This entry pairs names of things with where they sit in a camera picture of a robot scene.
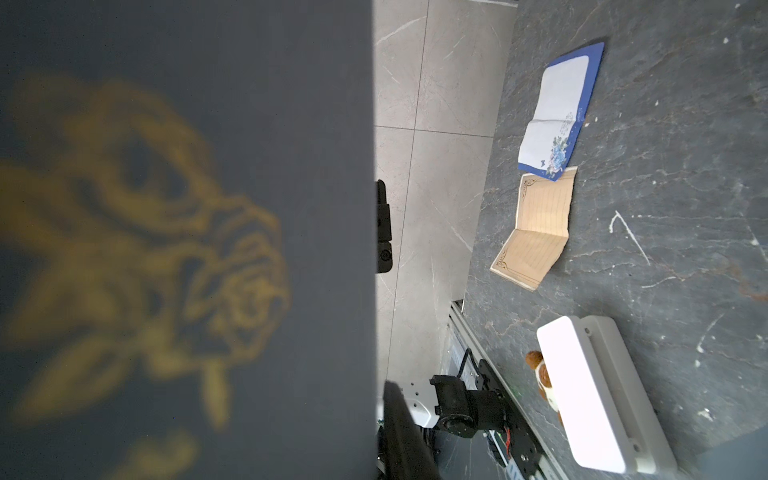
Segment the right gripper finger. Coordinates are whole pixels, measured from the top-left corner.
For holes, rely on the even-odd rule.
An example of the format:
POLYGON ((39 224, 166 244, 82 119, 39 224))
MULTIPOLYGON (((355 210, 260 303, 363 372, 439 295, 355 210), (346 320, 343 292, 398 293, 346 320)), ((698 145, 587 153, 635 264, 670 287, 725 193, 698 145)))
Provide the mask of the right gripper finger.
POLYGON ((383 391, 384 458, 391 480, 439 480, 437 465, 412 419, 399 386, 386 381, 383 391))

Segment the grey envelope gold rose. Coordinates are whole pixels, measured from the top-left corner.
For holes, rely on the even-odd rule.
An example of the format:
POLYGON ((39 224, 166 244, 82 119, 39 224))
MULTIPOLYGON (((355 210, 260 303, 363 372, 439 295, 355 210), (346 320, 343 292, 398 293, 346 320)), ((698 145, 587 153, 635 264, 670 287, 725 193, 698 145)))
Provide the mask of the grey envelope gold rose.
POLYGON ((369 1, 1 5, 1 475, 371 479, 369 1))

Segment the white blue bordered letter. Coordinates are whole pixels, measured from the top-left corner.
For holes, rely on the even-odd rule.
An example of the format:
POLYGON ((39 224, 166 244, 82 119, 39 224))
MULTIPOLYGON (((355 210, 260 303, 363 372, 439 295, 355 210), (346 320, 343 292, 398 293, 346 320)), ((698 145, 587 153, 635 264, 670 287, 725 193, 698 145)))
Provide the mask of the white blue bordered letter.
POLYGON ((585 123, 604 49, 603 42, 593 43, 547 65, 520 145, 520 170, 551 181, 564 174, 585 123))

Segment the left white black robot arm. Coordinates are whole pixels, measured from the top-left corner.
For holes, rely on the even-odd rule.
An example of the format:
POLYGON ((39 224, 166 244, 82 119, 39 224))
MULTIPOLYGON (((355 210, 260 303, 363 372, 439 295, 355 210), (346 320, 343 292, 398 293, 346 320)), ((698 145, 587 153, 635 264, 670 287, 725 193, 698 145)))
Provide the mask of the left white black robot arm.
POLYGON ((461 301, 451 304, 448 322, 453 339, 449 353, 461 356, 458 370, 398 386, 427 442, 437 431, 462 438, 483 432, 496 449, 497 461, 505 463, 511 455, 513 433, 524 427, 524 421, 490 362, 475 356, 464 329, 462 305, 461 301))

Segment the brown white dog plush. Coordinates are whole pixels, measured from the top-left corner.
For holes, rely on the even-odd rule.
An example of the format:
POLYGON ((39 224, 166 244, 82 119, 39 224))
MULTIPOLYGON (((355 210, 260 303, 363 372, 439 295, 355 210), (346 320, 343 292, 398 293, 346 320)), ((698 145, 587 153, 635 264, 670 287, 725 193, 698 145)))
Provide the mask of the brown white dog plush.
POLYGON ((539 394, 557 414, 559 422, 562 422, 562 416, 542 352, 529 351, 525 356, 525 361, 535 374, 539 394))

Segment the white rectangular box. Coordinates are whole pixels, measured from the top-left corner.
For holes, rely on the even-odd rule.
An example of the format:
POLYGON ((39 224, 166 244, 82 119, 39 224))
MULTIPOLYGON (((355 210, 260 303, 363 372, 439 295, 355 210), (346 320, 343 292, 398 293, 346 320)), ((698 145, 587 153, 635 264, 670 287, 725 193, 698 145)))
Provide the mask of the white rectangular box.
POLYGON ((677 470, 616 322, 562 316, 537 330, 575 462, 616 474, 677 470))

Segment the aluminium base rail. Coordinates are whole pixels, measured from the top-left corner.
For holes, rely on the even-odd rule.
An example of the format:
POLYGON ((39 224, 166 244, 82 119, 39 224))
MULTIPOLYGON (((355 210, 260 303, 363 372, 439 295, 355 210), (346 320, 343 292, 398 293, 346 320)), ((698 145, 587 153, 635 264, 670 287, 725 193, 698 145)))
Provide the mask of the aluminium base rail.
POLYGON ((437 395, 436 429, 464 439, 483 437, 491 459, 507 479, 565 479, 512 389, 470 331, 461 300, 450 303, 447 327, 453 365, 429 380, 437 395))

